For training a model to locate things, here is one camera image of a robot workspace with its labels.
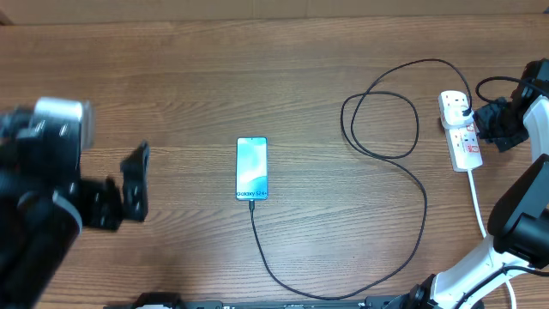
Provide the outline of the blue smartphone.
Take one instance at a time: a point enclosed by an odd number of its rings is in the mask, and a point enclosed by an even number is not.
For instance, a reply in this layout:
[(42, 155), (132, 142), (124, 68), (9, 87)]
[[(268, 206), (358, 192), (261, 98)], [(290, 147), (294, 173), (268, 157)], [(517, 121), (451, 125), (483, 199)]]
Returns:
[(246, 201), (268, 198), (268, 140), (264, 136), (237, 139), (235, 197)]

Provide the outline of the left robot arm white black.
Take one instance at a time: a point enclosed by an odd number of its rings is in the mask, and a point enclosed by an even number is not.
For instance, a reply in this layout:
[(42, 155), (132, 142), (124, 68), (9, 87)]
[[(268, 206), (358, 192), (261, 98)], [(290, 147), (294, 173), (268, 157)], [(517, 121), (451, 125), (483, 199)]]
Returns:
[(1, 306), (31, 308), (82, 230), (148, 214), (150, 147), (120, 164), (124, 183), (81, 175), (83, 123), (16, 109), (1, 116)]

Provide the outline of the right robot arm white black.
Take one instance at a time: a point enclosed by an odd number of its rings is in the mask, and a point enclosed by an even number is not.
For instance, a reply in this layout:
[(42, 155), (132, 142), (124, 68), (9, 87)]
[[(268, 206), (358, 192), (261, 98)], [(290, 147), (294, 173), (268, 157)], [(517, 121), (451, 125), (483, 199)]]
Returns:
[(429, 276), (390, 308), (481, 308), (515, 276), (547, 276), (548, 61), (528, 63), (508, 100), (487, 100), (471, 117), (478, 138), (501, 152), (530, 141), (532, 164), (496, 202), (482, 242), (452, 268)]

